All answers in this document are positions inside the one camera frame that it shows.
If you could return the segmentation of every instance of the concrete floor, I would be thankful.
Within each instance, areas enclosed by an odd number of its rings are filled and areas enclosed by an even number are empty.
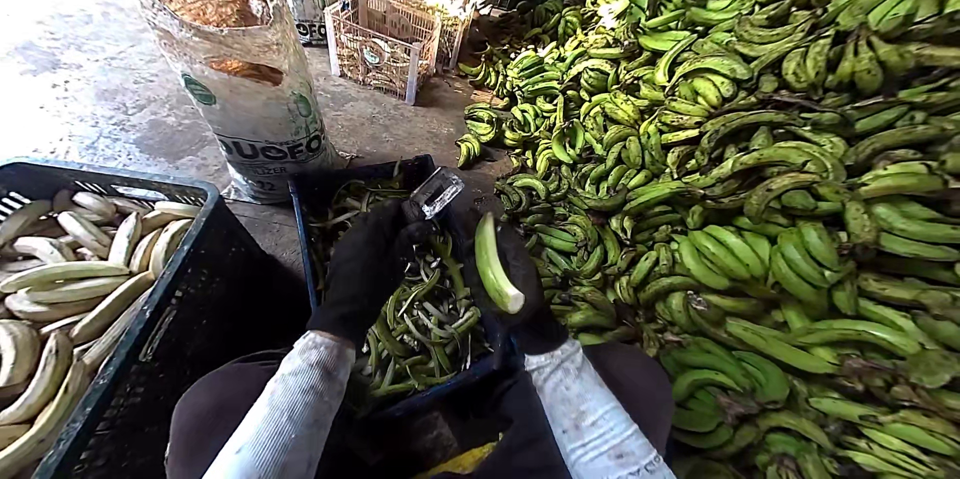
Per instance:
[[[141,19],[136,0],[5,0],[0,87],[5,120],[0,159],[21,155],[203,179],[229,177],[207,124],[194,109]],[[455,166],[454,140],[471,87],[434,78],[407,106],[330,76],[325,48],[307,50],[329,135],[353,165],[432,154]],[[462,175],[475,197],[506,163],[481,163]],[[289,207],[232,203],[271,254],[300,266]]]

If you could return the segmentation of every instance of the white plastic crate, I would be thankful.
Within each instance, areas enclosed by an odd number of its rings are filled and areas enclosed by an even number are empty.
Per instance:
[[[467,29],[474,19],[477,0],[402,0],[423,8],[427,12],[438,12],[442,27],[439,31],[437,49],[437,67],[439,69],[457,68],[460,45]]]
[[[401,0],[339,0],[323,15],[333,76],[414,104],[436,72],[440,13]]]

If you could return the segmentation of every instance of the white sleeve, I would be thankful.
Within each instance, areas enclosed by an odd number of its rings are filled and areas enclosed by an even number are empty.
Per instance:
[[[603,383],[580,342],[527,355],[547,422],[574,479],[672,478],[673,472]]]
[[[203,477],[312,479],[354,353],[316,331],[301,336]]]

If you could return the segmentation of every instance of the green logo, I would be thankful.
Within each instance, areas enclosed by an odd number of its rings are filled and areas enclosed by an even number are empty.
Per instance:
[[[294,91],[294,104],[296,105],[296,113],[300,117],[313,115],[313,106],[310,105],[310,99],[296,91]]]
[[[188,73],[180,75],[183,78],[183,87],[186,88],[187,92],[193,95],[193,98],[197,100],[201,105],[212,106],[217,104],[217,97],[213,95],[213,92],[210,92],[210,89],[206,85],[194,79]]]

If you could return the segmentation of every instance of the yellow object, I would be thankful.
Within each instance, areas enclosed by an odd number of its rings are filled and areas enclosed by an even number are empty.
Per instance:
[[[494,448],[497,446],[496,441],[491,441],[486,445],[481,445],[474,449],[470,449],[464,453],[461,453],[450,460],[445,461],[439,465],[435,465],[432,468],[428,469],[424,473],[418,473],[414,476],[414,479],[429,479],[438,473],[450,472],[450,473],[470,473],[476,470],[477,466],[480,466],[480,463],[487,458]]]

